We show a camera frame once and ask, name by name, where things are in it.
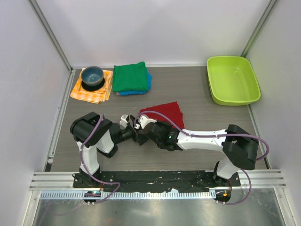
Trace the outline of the red t-shirt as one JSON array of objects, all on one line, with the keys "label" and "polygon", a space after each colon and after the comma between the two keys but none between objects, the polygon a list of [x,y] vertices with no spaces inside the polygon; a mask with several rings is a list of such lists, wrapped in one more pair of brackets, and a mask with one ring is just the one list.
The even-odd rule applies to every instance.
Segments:
[{"label": "red t-shirt", "polygon": [[183,113],[181,112],[178,102],[170,102],[166,104],[156,105],[152,107],[147,107],[144,109],[141,109],[140,112],[145,111],[155,111],[158,112],[167,118],[169,118],[171,121],[173,121],[179,128],[184,129],[185,125],[183,122]]}]

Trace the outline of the lime green plastic tub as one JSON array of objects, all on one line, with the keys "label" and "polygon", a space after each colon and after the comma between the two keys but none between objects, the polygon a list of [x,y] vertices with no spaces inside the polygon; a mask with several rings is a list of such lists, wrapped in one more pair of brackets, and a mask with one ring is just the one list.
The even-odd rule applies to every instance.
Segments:
[{"label": "lime green plastic tub", "polygon": [[218,105],[242,106],[261,97],[251,63],[240,56],[213,56],[207,60],[209,88]]}]

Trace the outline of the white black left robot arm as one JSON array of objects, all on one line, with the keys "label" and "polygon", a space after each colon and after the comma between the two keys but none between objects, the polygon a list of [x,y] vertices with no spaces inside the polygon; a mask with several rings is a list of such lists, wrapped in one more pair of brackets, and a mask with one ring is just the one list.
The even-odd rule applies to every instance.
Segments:
[{"label": "white black left robot arm", "polygon": [[129,139],[135,141],[136,132],[130,125],[133,118],[125,114],[119,123],[113,123],[103,115],[90,112],[72,123],[70,133],[80,151],[79,173],[73,175],[74,188],[100,185],[101,169],[97,154],[111,158],[117,152],[119,143]]}]

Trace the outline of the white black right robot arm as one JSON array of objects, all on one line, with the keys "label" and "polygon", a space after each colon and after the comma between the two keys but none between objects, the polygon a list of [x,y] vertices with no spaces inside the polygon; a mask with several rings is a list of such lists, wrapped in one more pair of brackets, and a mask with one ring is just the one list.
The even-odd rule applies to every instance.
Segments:
[{"label": "white black right robot arm", "polygon": [[138,135],[153,141],[158,148],[168,151],[204,149],[225,154],[225,159],[218,161],[212,174],[215,186],[224,186],[239,170],[253,170],[256,165],[258,139],[237,125],[227,129],[211,131],[191,131],[178,129],[163,121],[149,120],[134,125]]}]

